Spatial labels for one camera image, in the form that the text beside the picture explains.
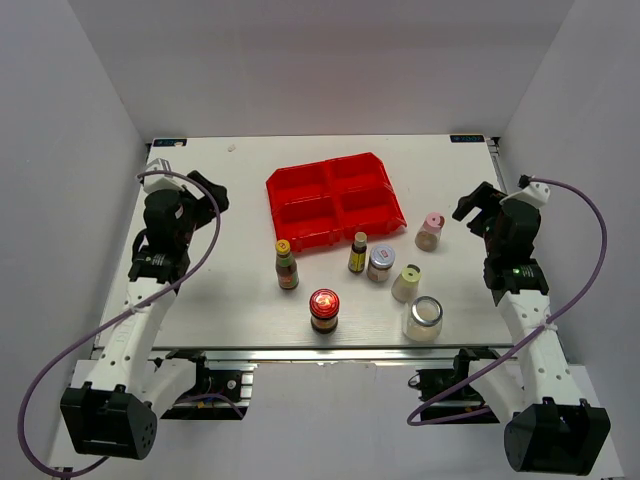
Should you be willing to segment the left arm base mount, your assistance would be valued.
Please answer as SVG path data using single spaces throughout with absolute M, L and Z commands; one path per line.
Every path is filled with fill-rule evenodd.
M 178 399 L 203 398 L 172 406 L 162 420 L 240 421 L 247 413 L 252 385 L 249 366 L 209 361 L 204 350 L 194 349 L 153 352 L 148 363 L 156 372 L 165 360 L 188 360 L 195 365 L 195 385 Z

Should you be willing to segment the chrome-lid glass jar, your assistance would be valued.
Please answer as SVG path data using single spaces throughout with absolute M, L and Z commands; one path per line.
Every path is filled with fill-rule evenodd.
M 434 341 L 442 330 L 444 310 L 431 296 L 418 296 L 405 305 L 403 334 L 415 342 Z

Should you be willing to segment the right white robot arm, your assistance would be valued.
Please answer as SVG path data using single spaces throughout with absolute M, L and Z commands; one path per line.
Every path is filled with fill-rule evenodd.
M 549 287 L 533 257 L 540 209 L 548 199 L 548 186 L 530 179 L 512 195 L 483 182 L 459 199 L 455 220 L 480 210 L 467 226 L 484 240 L 483 278 L 517 349 L 522 379 L 479 358 L 455 369 L 451 384 L 463 398 L 480 394 L 503 424 L 513 470 L 586 476 L 611 423 L 573 379 L 552 320 Z

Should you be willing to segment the red-lid chili sauce jar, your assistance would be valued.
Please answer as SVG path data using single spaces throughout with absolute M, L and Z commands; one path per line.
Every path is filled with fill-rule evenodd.
M 321 334 L 329 334 L 338 326 L 339 296 L 331 289 L 319 289 L 309 300 L 310 323 Z

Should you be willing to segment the pink-lid spice shaker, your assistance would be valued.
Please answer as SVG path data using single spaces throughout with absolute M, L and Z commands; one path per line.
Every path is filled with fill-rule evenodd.
M 415 236 L 415 245 L 425 252 L 437 249 L 445 224 L 445 218 L 438 212 L 429 213 Z

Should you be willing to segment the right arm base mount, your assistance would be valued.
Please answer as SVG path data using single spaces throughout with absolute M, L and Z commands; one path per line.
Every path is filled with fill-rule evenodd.
M 469 365 L 479 360 L 495 360 L 498 353 L 488 347 L 462 348 L 446 368 L 417 370 L 408 380 L 408 387 L 419 393 L 421 402 L 447 390 L 469 376 Z M 483 397 L 470 385 L 435 402 L 420 413 L 420 420 L 434 420 L 441 417 L 471 413 L 486 408 Z

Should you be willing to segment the small yellow-label dark bottle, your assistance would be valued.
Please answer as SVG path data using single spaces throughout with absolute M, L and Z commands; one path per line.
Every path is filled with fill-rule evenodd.
M 348 269 L 355 274 L 364 270 L 367 250 L 367 235 L 364 232 L 357 232 L 351 244 L 351 251 L 348 262 Z

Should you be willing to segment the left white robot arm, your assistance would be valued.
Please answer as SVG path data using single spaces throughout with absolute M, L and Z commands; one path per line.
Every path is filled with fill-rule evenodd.
M 132 245 L 123 302 L 100 358 L 78 388 L 60 401 L 71 443 L 84 455 L 142 460 L 155 442 L 160 418 L 182 394 L 199 399 L 211 374 L 191 360 L 149 359 L 161 324 L 183 282 L 196 271 L 188 249 L 194 233 L 219 222 L 227 190 L 193 170 L 142 175 L 143 229 Z

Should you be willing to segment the yellow-cap sauce bottle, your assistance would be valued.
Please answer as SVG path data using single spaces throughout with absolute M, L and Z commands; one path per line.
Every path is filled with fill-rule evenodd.
M 278 284 L 284 290 L 295 289 L 299 284 L 299 277 L 290 243 L 285 239 L 279 239 L 276 241 L 275 249 Z

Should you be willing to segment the white-lid paste jar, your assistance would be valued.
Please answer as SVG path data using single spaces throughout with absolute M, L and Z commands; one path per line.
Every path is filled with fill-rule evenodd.
M 388 280 L 395 262 L 395 251 L 389 245 L 377 245 L 369 254 L 367 276 L 371 281 L 381 283 Z

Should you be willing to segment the yellow-lid spice shaker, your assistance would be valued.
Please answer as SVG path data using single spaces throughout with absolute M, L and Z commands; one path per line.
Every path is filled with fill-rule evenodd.
M 412 301 L 417 295 L 421 276 L 421 269 L 417 265 L 403 267 L 391 288 L 393 298 L 401 303 Z

